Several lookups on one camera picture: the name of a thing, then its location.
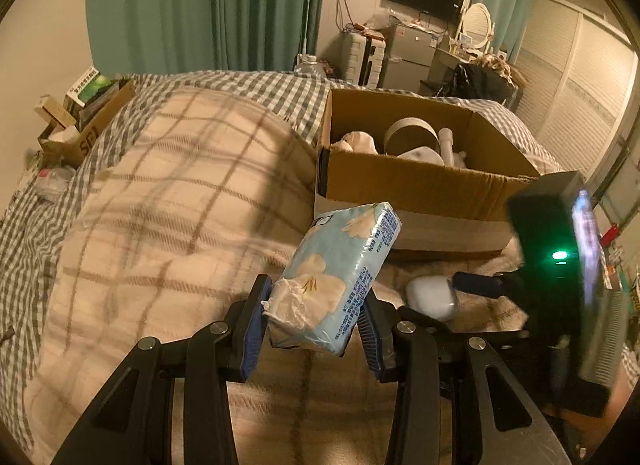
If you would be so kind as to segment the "light blue small case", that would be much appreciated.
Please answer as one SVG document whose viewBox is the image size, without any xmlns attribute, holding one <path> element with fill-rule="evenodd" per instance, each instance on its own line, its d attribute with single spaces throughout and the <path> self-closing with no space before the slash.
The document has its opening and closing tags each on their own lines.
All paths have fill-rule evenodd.
<svg viewBox="0 0 640 465">
<path fill-rule="evenodd" d="M 406 286 L 408 306 L 432 319 L 446 322 L 454 318 L 458 299 L 448 277 L 424 275 Z"/>
</svg>

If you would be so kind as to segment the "blue tissue pack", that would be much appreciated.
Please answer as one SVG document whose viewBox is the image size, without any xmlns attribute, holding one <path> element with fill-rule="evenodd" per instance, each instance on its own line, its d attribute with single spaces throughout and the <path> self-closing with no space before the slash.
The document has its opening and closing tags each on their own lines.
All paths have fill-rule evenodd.
<svg viewBox="0 0 640 465">
<path fill-rule="evenodd" d="M 387 202 L 314 219 L 262 302 L 271 345 L 341 355 L 400 229 Z"/>
</svg>

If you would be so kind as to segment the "white socks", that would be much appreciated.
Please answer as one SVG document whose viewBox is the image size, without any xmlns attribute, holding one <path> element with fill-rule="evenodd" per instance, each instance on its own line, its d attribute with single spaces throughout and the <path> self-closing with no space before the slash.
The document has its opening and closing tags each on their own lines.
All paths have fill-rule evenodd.
<svg viewBox="0 0 640 465">
<path fill-rule="evenodd" d="M 330 145 L 332 151 L 377 155 L 374 139 L 366 132 L 350 132 Z"/>
</svg>

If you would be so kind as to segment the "red bottle on floor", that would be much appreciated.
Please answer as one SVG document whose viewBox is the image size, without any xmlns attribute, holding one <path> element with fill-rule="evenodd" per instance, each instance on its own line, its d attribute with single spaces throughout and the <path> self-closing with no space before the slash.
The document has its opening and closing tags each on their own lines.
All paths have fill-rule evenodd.
<svg viewBox="0 0 640 465">
<path fill-rule="evenodd" d="M 620 235 L 620 226 L 617 224 L 612 225 L 605 231 L 600 237 L 601 246 L 604 248 L 609 247 Z"/>
</svg>

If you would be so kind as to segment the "smartphone with lit screen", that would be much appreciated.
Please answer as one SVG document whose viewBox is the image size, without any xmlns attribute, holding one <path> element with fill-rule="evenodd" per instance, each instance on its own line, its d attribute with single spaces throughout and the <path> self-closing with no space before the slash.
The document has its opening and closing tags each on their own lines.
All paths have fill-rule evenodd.
<svg viewBox="0 0 640 465">
<path fill-rule="evenodd" d="M 594 218 L 590 197 L 586 190 L 580 190 L 572 207 L 572 219 L 580 266 L 582 267 L 582 287 L 585 304 L 592 305 L 601 280 L 600 239 L 596 218 Z"/>
</svg>

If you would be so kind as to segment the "open cardboard box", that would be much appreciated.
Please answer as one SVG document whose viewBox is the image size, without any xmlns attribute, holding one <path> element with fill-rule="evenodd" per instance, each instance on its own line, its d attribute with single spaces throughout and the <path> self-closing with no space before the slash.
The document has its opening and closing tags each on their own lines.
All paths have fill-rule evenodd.
<svg viewBox="0 0 640 465">
<path fill-rule="evenodd" d="M 401 118 L 451 129 L 454 147 L 466 153 L 466 167 L 385 154 L 384 134 Z M 378 154 L 330 149 L 350 132 L 371 135 Z M 496 254 L 512 237 L 506 201 L 539 176 L 506 136 L 471 109 L 391 92 L 333 89 L 318 140 L 314 211 L 387 202 L 401 221 L 397 251 L 445 258 Z"/>
</svg>

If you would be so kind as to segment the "plaid beige blanket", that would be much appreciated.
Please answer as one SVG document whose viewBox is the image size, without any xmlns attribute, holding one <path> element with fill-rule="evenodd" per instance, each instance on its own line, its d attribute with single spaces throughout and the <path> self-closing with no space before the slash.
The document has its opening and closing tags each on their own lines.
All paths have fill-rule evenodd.
<svg viewBox="0 0 640 465">
<path fill-rule="evenodd" d="M 317 156 L 227 90 L 184 88 L 152 113 L 63 241 L 25 391 L 33 462 L 52 461 L 140 338 L 189 337 L 282 272 L 314 218 Z"/>
</svg>

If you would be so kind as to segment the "black jacket on chair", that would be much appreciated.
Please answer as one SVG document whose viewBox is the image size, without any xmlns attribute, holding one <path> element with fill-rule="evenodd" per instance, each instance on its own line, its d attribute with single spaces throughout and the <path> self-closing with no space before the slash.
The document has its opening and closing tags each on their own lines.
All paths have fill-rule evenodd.
<svg viewBox="0 0 640 465">
<path fill-rule="evenodd" d="M 488 66 L 459 63 L 445 76 L 436 96 L 505 103 L 514 89 L 512 83 Z"/>
</svg>

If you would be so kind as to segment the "white sliding wardrobe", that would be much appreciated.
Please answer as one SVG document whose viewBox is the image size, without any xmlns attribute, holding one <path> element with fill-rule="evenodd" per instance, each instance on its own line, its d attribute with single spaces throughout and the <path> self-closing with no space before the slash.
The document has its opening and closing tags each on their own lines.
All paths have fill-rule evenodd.
<svg viewBox="0 0 640 465">
<path fill-rule="evenodd" d="M 565 0 L 534 0 L 515 67 L 516 114 L 569 170 L 590 177 L 620 126 L 638 70 L 626 35 Z"/>
</svg>

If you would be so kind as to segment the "green checkered bedsheet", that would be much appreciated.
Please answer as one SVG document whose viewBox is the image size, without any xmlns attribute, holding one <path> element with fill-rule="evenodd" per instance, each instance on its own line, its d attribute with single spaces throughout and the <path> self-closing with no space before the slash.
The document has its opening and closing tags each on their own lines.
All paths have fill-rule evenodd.
<svg viewBox="0 0 640 465">
<path fill-rule="evenodd" d="M 232 92 L 276 113 L 294 132 L 300 121 L 318 120 L 331 86 L 307 78 L 314 89 L 300 94 L 295 83 L 271 82 L 267 75 L 222 72 L 183 76 L 136 76 L 136 94 L 99 136 L 54 203 L 40 199 L 35 178 L 6 210 L 1 222 L 1 422 L 31 459 L 34 445 L 25 391 L 34 378 L 49 300 L 63 241 L 88 199 L 96 175 L 115 166 L 138 140 L 151 118 L 184 88 Z M 310 146 L 316 141 L 300 137 Z M 359 337 L 344 359 L 306 349 L 268 348 L 254 378 L 230 386 L 235 441 L 243 464 L 383 464 L 390 437 L 395 388 L 378 385 L 367 369 Z"/>
</svg>

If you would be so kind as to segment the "silver mini fridge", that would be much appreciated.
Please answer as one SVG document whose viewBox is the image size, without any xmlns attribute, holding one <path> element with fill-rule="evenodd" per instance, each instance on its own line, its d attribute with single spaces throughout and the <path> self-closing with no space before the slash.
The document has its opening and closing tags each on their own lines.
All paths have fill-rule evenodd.
<svg viewBox="0 0 640 465">
<path fill-rule="evenodd" d="M 403 24 L 389 26 L 383 35 L 386 47 L 378 86 L 418 92 L 430 72 L 438 37 Z"/>
</svg>

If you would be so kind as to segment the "small cardboard box with items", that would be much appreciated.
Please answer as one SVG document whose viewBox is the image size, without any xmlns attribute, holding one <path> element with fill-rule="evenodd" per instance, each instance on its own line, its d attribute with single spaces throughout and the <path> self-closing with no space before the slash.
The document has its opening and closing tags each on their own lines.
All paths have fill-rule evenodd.
<svg viewBox="0 0 640 465">
<path fill-rule="evenodd" d="M 101 92 L 84 108 L 51 95 L 40 97 L 34 107 L 36 114 L 47 124 L 38 137 L 43 163 L 58 163 L 78 168 L 91 152 L 96 140 L 119 110 L 134 98 L 134 81 L 116 76 L 115 83 Z"/>
</svg>

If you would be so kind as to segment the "clear water jug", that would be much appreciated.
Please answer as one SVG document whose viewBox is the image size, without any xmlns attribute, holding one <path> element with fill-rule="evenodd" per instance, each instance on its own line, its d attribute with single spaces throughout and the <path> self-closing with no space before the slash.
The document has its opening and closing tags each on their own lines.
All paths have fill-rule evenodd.
<svg viewBox="0 0 640 465">
<path fill-rule="evenodd" d="M 318 61 L 317 57 L 308 54 L 297 54 L 294 66 L 296 74 L 314 74 L 320 77 L 326 76 L 323 64 Z"/>
</svg>

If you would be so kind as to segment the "green white book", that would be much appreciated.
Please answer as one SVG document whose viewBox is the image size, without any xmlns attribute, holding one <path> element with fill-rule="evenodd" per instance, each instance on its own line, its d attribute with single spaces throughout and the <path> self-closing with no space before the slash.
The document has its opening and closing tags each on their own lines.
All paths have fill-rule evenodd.
<svg viewBox="0 0 640 465">
<path fill-rule="evenodd" d="M 95 66 L 90 68 L 65 92 L 65 100 L 84 108 L 97 95 L 115 83 L 103 75 Z"/>
</svg>

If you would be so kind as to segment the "green curtain large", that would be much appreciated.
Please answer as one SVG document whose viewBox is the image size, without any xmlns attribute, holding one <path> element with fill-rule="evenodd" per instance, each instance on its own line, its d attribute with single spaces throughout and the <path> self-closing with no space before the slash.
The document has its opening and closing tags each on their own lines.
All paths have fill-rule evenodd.
<svg viewBox="0 0 640 465">
<path fill-rule="evenodd" d="M 86 0 L 104 74 L 289 71 L 318 40 L 321 0 Z"/>
</svg>

